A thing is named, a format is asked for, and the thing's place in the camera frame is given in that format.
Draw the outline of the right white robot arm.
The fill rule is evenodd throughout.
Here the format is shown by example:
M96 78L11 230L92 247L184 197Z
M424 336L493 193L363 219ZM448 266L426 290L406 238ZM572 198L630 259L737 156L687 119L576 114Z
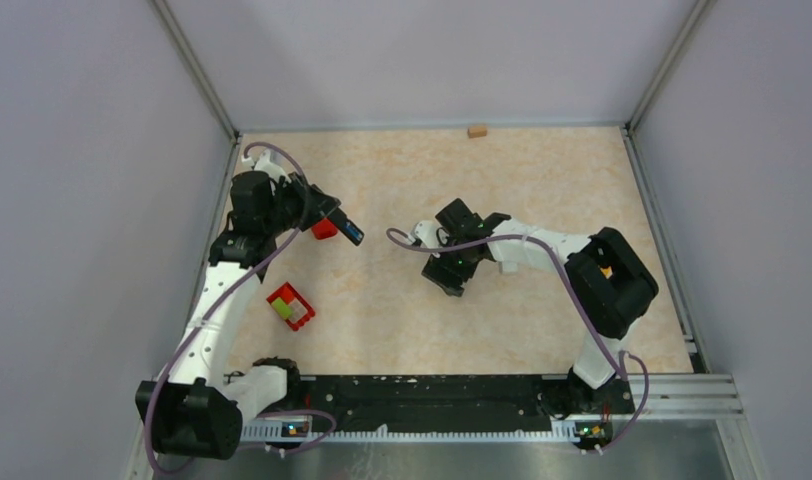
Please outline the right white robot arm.
M407 235L430 249L423 276L460 297L483 261L504 273L529 267L555 273L588 330L571 367L571 404L594 412L609 397L607 383L625 369L619 358L633 324L659 294L659 285L623 234L603 227L591 235L550 231L493 212L486 217L455 199Z

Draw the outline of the blue battery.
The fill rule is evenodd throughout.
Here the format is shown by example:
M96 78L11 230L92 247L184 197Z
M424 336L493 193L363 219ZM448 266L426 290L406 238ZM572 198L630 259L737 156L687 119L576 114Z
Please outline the blue battery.
M347 221L345 223L346 235L354 245L360 245L364 238L364 233L354 223Z

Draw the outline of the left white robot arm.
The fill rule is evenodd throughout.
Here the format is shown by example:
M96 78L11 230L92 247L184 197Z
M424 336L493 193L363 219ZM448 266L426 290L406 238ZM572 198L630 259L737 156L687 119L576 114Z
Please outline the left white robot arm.
M209 249L183 339L159 377L143 381L135 394L151 459L229 459L243 427L260 414L304 407L294 361L260 359L233 380L225 377L226 364L268 266L288 245L279 236L294 239L340 205L296 172L251 171L232 179L225 224Z

